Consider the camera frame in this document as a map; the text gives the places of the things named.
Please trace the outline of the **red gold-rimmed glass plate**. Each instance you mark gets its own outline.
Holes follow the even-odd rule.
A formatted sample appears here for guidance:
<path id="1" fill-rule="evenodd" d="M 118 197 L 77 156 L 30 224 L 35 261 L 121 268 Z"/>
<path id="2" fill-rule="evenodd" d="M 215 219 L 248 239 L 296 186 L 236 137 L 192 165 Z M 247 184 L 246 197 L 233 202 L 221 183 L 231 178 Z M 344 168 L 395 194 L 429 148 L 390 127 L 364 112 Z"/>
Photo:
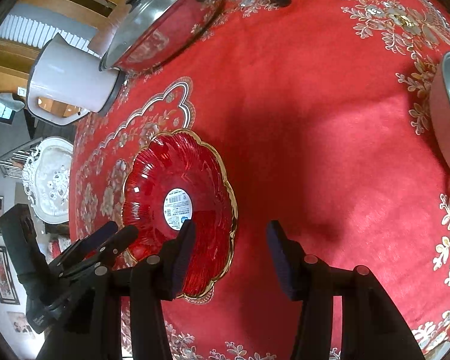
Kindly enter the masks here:
<path id="1" fill-rule="evenodd" d="M 134 158 L 122 197 L 123 224 L 139 230 L 128 248 L 135 263 L 157 254 L 193 221 L 196 240 L 179 296 L 204 302 L 232 265 L 238 222 L 218 151 L 188 129 L 159 133 Z"/>

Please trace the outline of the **white electric kettle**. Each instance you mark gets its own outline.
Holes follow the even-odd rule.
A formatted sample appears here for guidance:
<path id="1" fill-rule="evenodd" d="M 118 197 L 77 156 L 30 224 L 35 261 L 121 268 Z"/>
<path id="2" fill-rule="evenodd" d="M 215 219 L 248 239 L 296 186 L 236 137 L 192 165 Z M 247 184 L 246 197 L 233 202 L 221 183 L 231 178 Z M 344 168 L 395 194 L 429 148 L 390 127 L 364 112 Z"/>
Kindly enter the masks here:
<path id="1" fill-rule="evenodd" d="M 101 60 L 56 34 L 35 59 L 26 87 L 28 111 L 51 125 L 66 126 L 89 113 L 106 115 L 126 73 L 99 69 Z"/>

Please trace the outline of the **pink fabric roll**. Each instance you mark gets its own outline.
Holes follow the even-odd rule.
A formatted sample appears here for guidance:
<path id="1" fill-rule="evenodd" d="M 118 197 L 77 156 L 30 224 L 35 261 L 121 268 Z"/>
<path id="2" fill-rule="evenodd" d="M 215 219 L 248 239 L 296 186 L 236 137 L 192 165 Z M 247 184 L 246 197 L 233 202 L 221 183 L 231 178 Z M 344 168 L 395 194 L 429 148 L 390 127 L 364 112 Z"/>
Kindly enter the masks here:
<path id="1" fill-rule="evenodd" d="M 105 23 L 99 26 L 96 34 L 88 44 L 88 49 L 102 57 L 109 49 L 115 33 L 128 15 L 130 8 L 129 4 L 116 6 L 106 18 Z"/>

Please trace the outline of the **steel wok with glass lid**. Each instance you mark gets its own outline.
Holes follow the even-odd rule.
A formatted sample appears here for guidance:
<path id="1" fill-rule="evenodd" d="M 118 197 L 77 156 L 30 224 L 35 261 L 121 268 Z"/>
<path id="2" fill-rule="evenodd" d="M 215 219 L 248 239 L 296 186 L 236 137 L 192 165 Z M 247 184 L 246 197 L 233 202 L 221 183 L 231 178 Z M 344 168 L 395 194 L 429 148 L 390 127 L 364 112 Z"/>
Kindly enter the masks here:
<path id="1" fill-rule="evenodd" d="M 212 21 L 223 0 L 127 0 L 130 6 L 99 69 L 143 72 L 188 46 Z"/>

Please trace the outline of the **red floral tablecloth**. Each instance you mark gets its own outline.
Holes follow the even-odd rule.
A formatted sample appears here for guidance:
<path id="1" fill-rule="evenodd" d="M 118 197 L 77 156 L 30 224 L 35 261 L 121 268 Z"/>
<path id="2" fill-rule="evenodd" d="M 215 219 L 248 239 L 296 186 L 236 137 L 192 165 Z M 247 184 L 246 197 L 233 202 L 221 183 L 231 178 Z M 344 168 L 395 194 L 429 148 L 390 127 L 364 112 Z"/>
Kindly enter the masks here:
<path id="1" fill-rule="evenodd" d="M 239 218 L 212 297 L 163 306 L 176 359 L 290 357 L 300 306 L 275 274 L 272 219 L 334 267 L 370 267 L 419 347 L 444 347 L 450 171 L 428 95 L 448 51 L 438 0 L 225 0 L 199 40 L 79 123 L 71 237 L 119 221 L 138 150 L 190 128 L 220 153 Z"/>

